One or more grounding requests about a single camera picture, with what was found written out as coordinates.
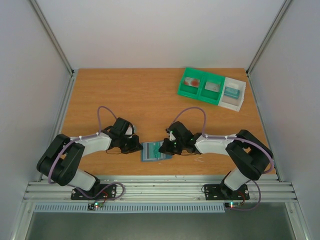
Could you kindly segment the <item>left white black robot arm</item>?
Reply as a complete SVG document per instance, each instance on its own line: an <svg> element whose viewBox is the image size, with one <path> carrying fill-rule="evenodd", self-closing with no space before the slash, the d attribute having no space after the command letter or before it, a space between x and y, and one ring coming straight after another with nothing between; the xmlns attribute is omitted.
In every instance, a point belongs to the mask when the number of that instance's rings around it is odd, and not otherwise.
<svg viewBox="0 0 320 240"><path fill-rule="evenodd" d="M96 176L80 170L81 159L96 152L120 149L121 154L143 150L133 124L121 117L113 125L99 129L87 136L68 137L58 134L46 149L36 165L38 172L47 177L49 184L71 186L86 199L97 199L105 189L115 183L102 185Z"/></svg>

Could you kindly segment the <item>blue card holder wallet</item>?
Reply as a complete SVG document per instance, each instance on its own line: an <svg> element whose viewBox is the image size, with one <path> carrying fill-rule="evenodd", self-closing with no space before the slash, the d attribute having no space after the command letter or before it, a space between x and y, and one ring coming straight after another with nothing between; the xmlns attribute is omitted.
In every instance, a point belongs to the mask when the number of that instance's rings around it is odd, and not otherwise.
<svg viewBox="0 0 320 240"><path fill-rule="evenodd" d="M158 160L143 160L143 150L141 151L141 155L140 155L141 162L157 162L157 161L162 161L162 160L169 160L171 158L172 158L171 155L161 153L161 158Z"/></svg>

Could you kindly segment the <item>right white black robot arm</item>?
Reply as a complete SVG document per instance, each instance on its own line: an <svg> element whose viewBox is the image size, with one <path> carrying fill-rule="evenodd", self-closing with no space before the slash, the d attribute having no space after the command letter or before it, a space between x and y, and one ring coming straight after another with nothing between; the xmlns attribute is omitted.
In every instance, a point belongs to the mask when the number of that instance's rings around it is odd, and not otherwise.
<svg viewBox="0 0 320 240"><path fill-rule="evenodd" d="M231 158L235 169L229 172L221 183L206 192L222 200L234 200L243 193L239 191L249 181L257 181L261 175L274 168L273 153L248 130L232 135L208 135L202 132L192 134L181 122L174 122L166 130L168 138L163 139L159 152L166 155L219 154Z"/></svg>

